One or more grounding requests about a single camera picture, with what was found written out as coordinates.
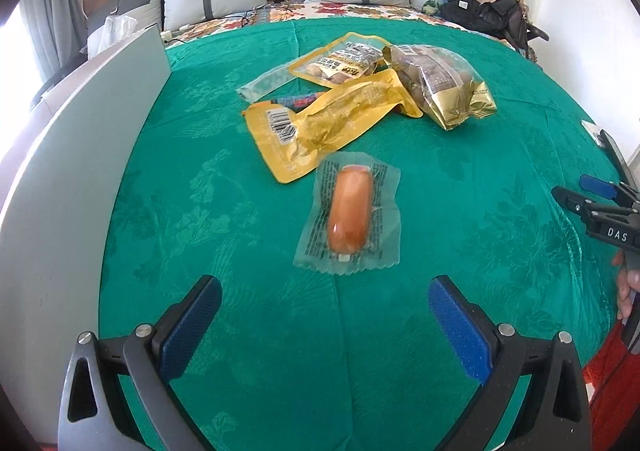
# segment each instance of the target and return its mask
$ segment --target curtain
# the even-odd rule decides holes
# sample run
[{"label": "curtain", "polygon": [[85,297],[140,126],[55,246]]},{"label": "curtain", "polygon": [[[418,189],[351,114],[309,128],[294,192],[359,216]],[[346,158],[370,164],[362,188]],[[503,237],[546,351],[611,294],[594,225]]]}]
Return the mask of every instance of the curtain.
[{"label": "curtain", "polygon": [[20,0],[43,81],[52,78],[86,44],[82,0]]}]

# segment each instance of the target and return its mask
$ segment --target black jacket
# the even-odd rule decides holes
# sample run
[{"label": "black jacket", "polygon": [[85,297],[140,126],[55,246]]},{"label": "black jacket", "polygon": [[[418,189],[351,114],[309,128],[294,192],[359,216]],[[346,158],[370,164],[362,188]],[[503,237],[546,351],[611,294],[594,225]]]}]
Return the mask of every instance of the black jacket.
[{"label": "black jacket", "polygon": [[527,22],[517,1],[498,0],[483,4],[476,0],[447,1],[440,7],[440,15],[447,21],[506,39],[513,47],[527,49]]}]

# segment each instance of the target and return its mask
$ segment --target sausage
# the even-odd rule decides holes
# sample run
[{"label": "sausage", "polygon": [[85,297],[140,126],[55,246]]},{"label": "sausage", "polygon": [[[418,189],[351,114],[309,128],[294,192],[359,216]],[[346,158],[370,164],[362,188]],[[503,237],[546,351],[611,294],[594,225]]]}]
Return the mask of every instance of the sausage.
[{"label": "sausage", "polygon": [[368,167],[353,164],[338,171],[326,226],[334,253],[354,254],[367,243],[372,202],[373,175]]}]

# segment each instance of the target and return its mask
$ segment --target blue gripper pad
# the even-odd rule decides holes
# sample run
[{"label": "blue gripper pad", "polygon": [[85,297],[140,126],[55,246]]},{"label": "blue gripper pad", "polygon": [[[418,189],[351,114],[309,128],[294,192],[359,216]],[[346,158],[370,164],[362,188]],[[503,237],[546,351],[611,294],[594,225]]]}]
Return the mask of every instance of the blue gripper pad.
[{"label": "blue gripper pad", "polygon": [[222,303],[220,281],[212,278],[178,320],[159,352],[158,373],[168,383],[181,377]]},{"label": "blue gripper pad", "polygon": [[606,198],[607,200],[613,200],[616,197],[616,189],[610,182],[605,182],[604,180],[589,175],[582,175],[579,182],[582,189],[594,195],[602,196],[602,198]]},{"label": "blue gripper pad", "polygon": [[484,385],[492,367],[490,348],[486,340],[439,279],[431,281],[427,297],[429,308],[456,352],[465,373]]}]

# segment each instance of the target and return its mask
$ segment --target human hand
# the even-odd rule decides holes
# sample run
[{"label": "human hand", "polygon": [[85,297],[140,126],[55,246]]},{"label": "human hand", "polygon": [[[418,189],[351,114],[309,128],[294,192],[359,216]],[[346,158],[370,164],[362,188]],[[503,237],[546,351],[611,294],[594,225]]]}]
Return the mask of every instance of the human hand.
[{"label": "human hand", "polygon": [[633,306],[630,297],[631,291],[640,292],[640,271],[626,271],[625,254],[622,251],[616,253],[611,264],[614,266],[620,265],[618,277],[616,278],[618,287],[616,303],[618,304],[618,319],[624,319],[631,315]]}]

